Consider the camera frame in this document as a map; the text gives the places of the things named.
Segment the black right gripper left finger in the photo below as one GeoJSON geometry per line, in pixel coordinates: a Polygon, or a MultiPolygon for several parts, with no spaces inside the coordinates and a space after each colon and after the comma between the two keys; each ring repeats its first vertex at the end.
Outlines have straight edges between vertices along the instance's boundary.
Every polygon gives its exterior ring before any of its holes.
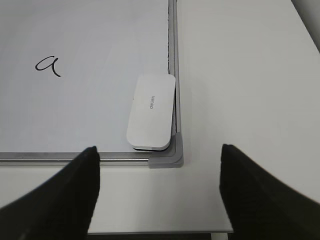
{"type": "Polygon", "coordinates": [[[63,169],[1,207],[2,240],[85,240],[100,192],[100,155],[86,148],[63,169]]]}

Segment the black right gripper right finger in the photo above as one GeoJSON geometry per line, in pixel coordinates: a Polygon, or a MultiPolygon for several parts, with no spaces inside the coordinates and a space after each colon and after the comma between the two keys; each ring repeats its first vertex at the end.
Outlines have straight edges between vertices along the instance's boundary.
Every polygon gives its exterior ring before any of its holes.
{"type": "Polygon", "coordinates": [[[230,240],[318,240],[320,205],[271,175],[234,145],[223,144],[219,191],[230,240]]]}

